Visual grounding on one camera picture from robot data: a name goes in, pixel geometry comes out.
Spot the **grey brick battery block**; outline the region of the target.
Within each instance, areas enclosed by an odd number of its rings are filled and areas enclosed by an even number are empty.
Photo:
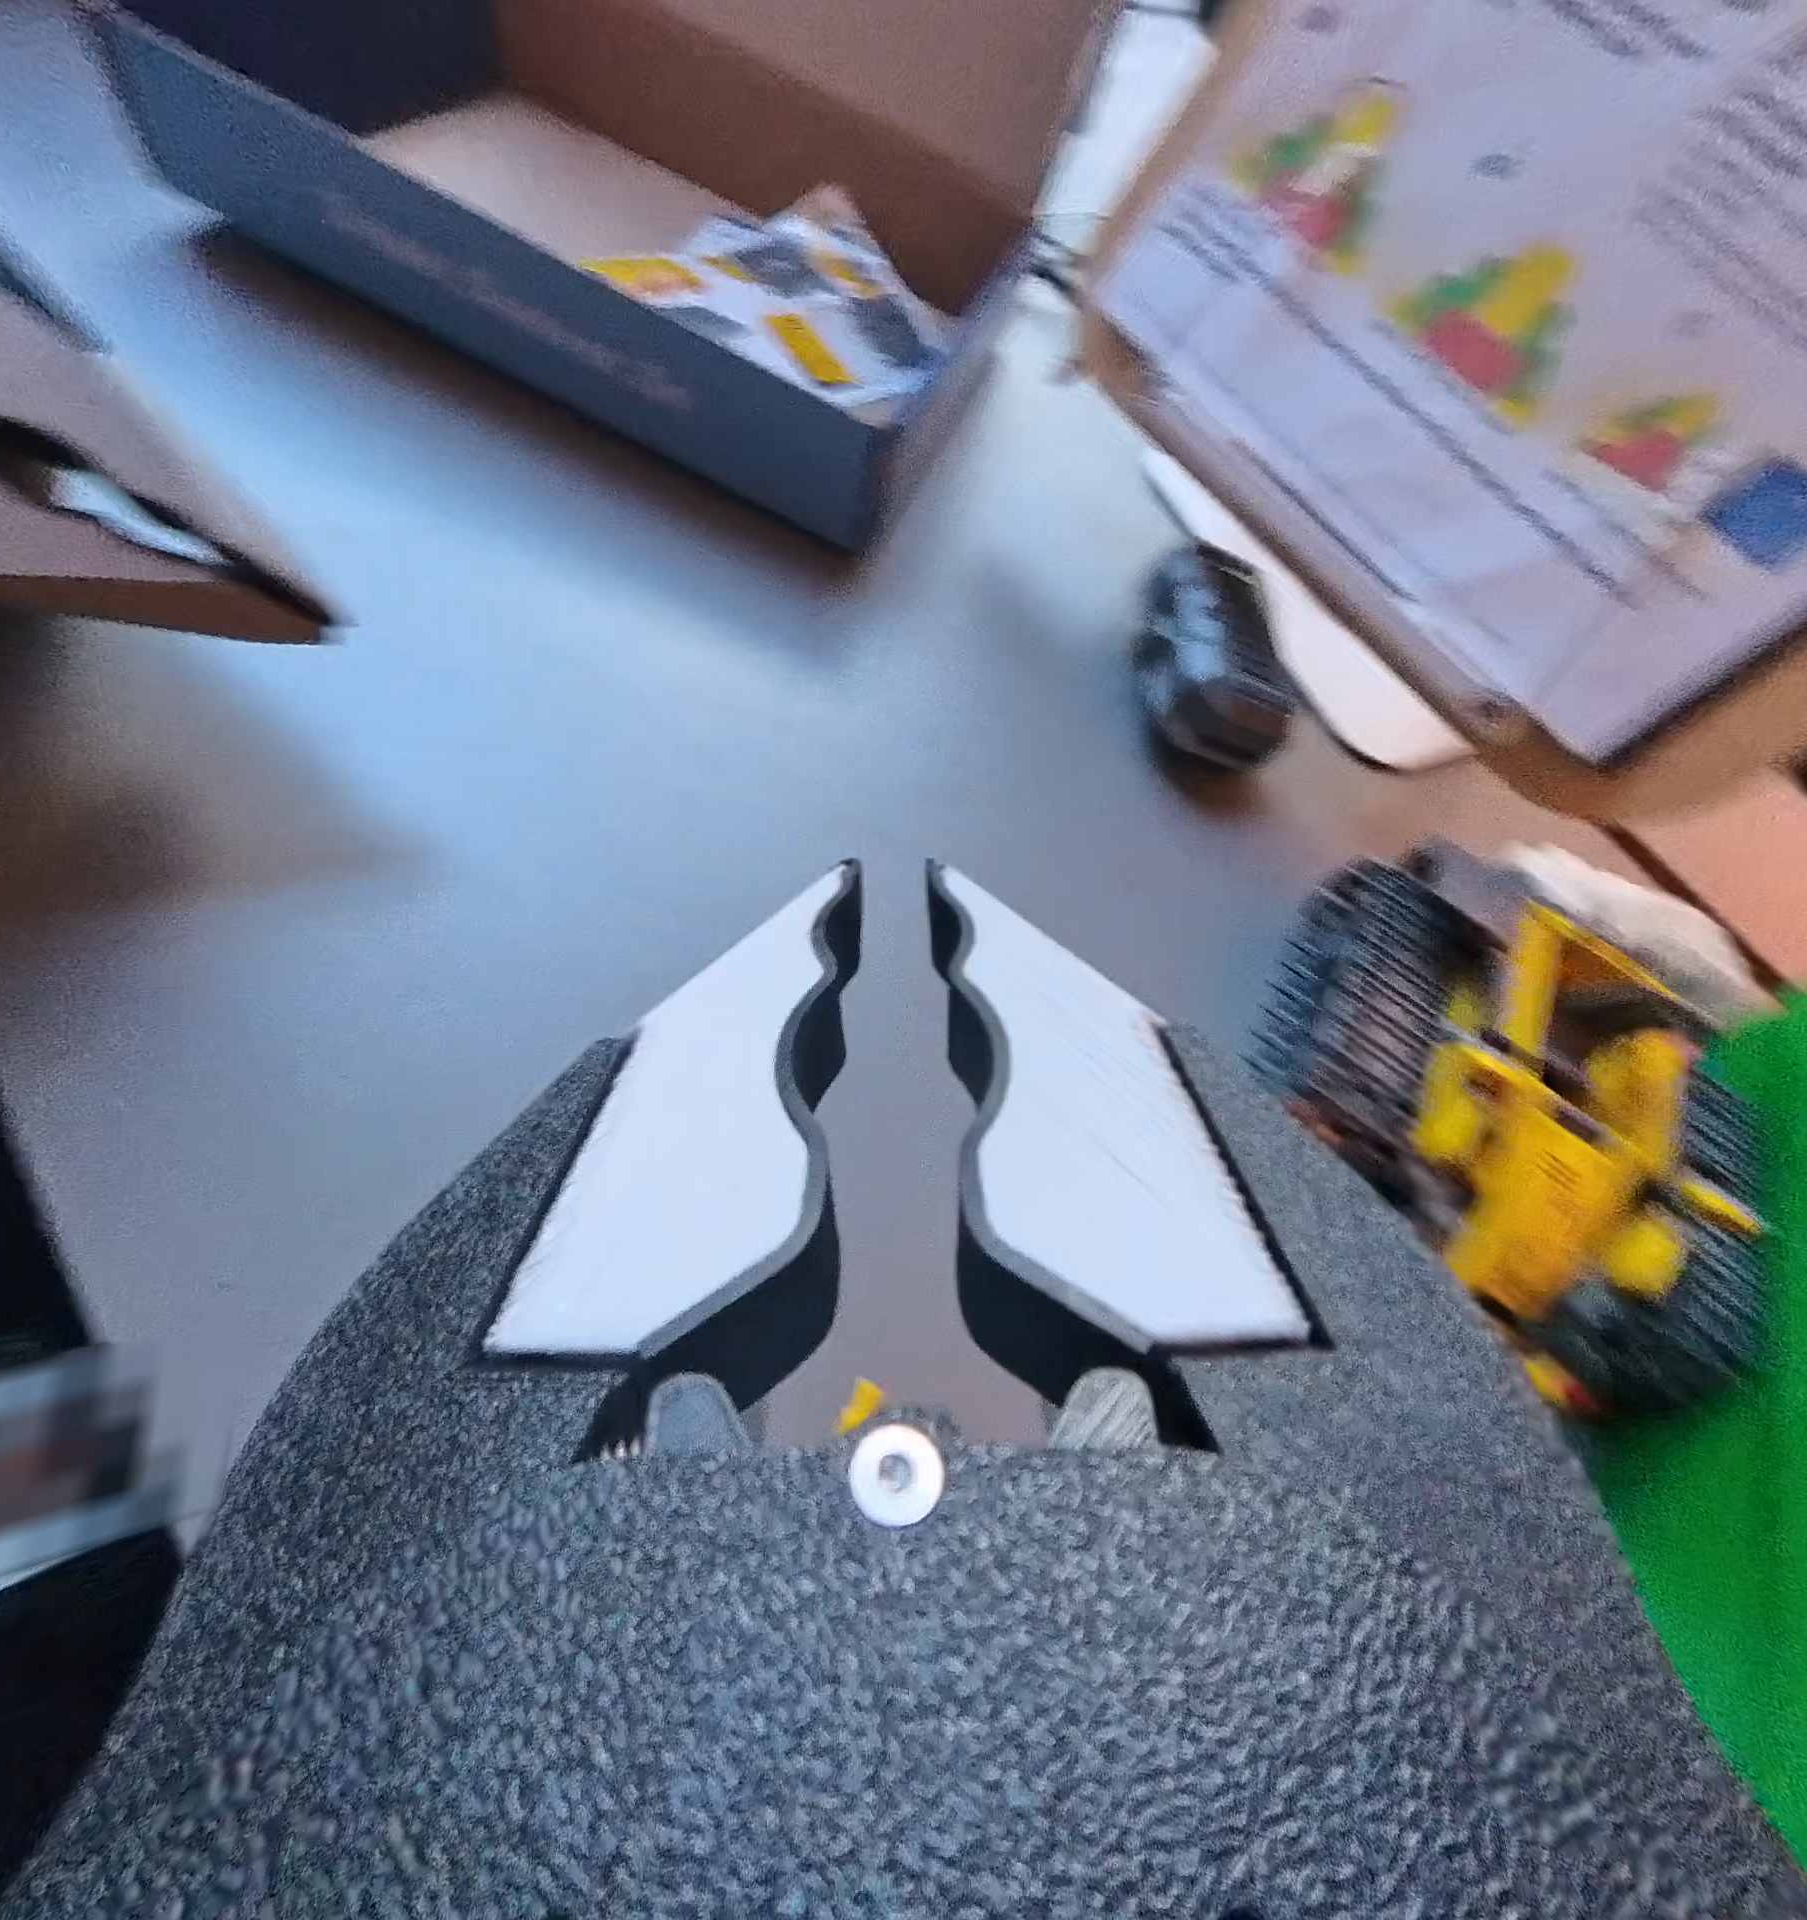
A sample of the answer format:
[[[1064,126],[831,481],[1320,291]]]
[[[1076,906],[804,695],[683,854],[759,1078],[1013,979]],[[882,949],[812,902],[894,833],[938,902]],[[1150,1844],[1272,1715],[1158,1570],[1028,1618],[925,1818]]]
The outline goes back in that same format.
[[[1264,766],[1300,715],[1260,573],[1206,542],[1184,539],[1155,563],[1131,665],[1158,745],[1219,772]]]

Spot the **green plastic bin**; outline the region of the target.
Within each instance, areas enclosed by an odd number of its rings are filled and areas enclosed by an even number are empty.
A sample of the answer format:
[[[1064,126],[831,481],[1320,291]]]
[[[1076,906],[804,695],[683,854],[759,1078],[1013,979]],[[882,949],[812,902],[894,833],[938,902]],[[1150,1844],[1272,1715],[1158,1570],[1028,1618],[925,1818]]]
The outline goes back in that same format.
[[[1807,996],[1715,1067],[1760,1122],[1760,1361],[1693,1413],[1610,1431],[1593,1475],[1675,1667],[1807,1870]]]

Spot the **brown cardboard piece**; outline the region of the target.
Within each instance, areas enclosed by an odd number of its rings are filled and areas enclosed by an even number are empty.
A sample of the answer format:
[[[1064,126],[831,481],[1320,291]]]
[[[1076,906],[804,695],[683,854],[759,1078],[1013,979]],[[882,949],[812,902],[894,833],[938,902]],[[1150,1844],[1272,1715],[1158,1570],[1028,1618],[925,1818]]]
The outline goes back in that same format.
[[[0,605],[314,643],[335,617],[0,252]]]

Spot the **dark blue cardboard kit box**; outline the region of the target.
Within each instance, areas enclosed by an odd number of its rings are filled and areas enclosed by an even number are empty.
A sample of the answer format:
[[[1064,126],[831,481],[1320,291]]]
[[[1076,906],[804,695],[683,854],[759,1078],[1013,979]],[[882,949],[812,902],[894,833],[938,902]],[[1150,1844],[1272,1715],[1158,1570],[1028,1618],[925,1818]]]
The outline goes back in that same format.
[[[244,239],[846,554],[986,370],[1118,4],[98,4],[161,177]],[[888,422],[578,260],[846,190],[955,324]]]

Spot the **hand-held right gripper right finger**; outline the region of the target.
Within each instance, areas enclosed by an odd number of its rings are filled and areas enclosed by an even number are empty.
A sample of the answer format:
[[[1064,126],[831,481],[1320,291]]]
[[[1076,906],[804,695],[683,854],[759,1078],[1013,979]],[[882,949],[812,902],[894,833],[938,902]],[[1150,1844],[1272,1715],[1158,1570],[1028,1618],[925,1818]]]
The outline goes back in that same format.
[[[948,1057],[975,1105],[970,1338],[1054,1406],[1118,1369],[1153,1411],[1194,1409],[1184,1361],[1314,1347],[1320,1323],[1164,1017],[960,869],[930,859],[925,892]]]

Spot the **yellow toy tracked robot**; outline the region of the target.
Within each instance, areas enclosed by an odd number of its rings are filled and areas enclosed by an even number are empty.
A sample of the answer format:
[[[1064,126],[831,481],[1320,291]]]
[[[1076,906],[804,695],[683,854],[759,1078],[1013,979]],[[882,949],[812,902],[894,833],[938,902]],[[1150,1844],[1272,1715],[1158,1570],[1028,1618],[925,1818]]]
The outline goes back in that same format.
[[[1301,902],[1252,1041],[1582,1419],[1678,1413],[1764,1345],[1765,1220],[1718,1021],[1604,922],[1454,843]]]

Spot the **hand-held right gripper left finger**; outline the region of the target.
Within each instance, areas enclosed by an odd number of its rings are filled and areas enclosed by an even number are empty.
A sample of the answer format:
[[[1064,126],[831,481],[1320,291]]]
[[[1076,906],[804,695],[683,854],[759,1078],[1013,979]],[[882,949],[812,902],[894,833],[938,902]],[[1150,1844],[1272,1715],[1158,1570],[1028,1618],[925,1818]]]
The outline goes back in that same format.
[[[818,1105],[862,932],[848,858],[639,1018],[509,1262],[480,1361],[699,1373],[749,1409],[820,1349],[840,1229]]]

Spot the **grey desk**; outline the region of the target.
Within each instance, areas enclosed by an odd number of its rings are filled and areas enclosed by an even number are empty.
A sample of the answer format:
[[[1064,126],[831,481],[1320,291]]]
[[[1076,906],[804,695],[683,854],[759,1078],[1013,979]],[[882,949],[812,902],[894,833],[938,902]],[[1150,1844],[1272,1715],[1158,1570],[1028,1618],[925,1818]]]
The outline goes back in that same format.
[[[1604,836],[1477,766],[1315,728],[1173,781],[1135,725],[1143,450],[1013,305],[868,565],[611,443],[148,179],[87,35],[0,4],[0,226],[346,614],[317,650],[0,627],[0,1096],[102,1338],[156,1370],[179,1532],[333,1304],[590,1043],[856,856],[825,1103],[844,1291],[764,1406],[856,1376],[983,1440],[1035,1397],[965,1336],[925,865],[1237,1043],[1300,896],[1431,834]]]

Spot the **bag of toy parts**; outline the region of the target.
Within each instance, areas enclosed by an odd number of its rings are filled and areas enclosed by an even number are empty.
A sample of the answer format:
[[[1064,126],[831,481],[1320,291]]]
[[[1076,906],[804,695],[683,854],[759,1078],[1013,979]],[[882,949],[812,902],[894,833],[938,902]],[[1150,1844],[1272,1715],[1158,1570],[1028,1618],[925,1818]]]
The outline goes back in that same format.
[[[954,320],[908,288],[856,199],[832,183],[764,219],[713,214],[660,252],[585,257],[578,266],[879,424],[939,378],[955,339]]]

